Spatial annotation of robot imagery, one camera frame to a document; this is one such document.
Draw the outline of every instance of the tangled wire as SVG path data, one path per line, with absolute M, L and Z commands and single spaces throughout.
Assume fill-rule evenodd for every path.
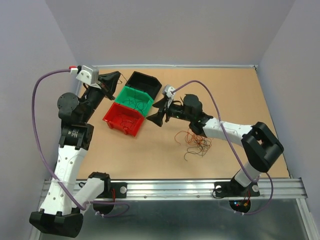
M 196 135 L 193 132 L 189 132 L 189 130 L 190 129 L 188 129 L 188 131 L 180 131 L 174 136 L 174 140 L 179 145 L 181 145 L 181 143 L 179 141 L 177 141 L 177 136 L 180 133 L 186 133 L 184 140 L 188 145 L 190 145 L 186 149 L 186 153 L 183 156 L 184 160 L 186 160 L 186 161 L 188 161 L 186 159 L 186 156 L 188 154 L 194 154 L 194 155 L 199 155 L 199 156 L 203 157 L 204 155 L 206 155 L 207 151 L 210 149 L 210 147 L 212 145 L 212 140 L 210 138 Z

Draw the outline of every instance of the robotic arm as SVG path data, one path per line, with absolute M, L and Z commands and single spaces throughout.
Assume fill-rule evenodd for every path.
M 101 193 L 110 191 L 111 180 L 106 173 L 93 172 L 75 195 L 72 193 L 80 165 L 87 154 L 94 126 L 88 124 L 103 98 L 114 100 L 113 96 L 120 72 L 99 75 L 92 66 L 70 68 L 71 74 L 86 85 L 79 98 L 71 92 L 64 93 L 57 101 L 58 116 L 61 119 L 58 159 L 47 196 L 39 211 L 32 212 L 29 222 L 42 233 L 75 238 L 82 227 L 83 214 L 89 203 Z
M 159 127 L 163 125 L 163 118 L 168 122 L 170 118 L 190 122 L 189 128 L 196 134 L 207 138 L 228 140 L 242 146 L 247 155 L 248 162 L 231 179 L 228 184 L 219 190 L 220 196 L 243 196 L 248 191 L 252 180 L 257 179 L 261 173 L 269 171 L 278 157 L 283 153 L 284 147 L 263 122 L 255 125 L 239 125 L 230 122 L 221 122 L 213 116 L 203 112 L 203 105 L 198 97 L 186 94 L 183 101 L 174 101 L 174 88 L 170 85 L 164 87 L 164 98 L 153 104 L 158 112 L 147 117 Z

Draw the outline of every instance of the screw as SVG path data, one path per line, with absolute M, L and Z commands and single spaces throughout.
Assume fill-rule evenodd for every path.
M 255 193 L 257 193 L 257 192 L 259 192 L 259 187 L 258 187 L 257 185 L 253 185 L 253 186 L 252 186 L 252 190 L 253 190 Z
M 125 194 L 127 192 L 127 188 L 125 186 L 120 187 L 120 193 Z

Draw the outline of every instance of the gray wall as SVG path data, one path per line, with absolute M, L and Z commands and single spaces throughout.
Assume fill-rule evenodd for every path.
M 263 56 L 258 76 L 285 159 L 302 177 L 320 229 L 320 1 L 297 0 Z
M 27 240 L 29 215 L 47 175 L 33 136 L 31 94 L 41 75 L 75 59 L 44 0 L 2 1 L 0 23 L 0 239 Z M 39 87 L 36 120 L 52 165 L 60 130 L 57 99 L 76 84 L 62 73 Z
M 75 59 L 258 64 L 295 0 L 46 0 Z

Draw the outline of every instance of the black bin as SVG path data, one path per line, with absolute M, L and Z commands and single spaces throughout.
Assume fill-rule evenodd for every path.
M 153 100 L 156 99 L 156 96 L 162 87 L 162 84 L 157 78 L 137 71 L 132 73 L 125 85 L 147 93 Z

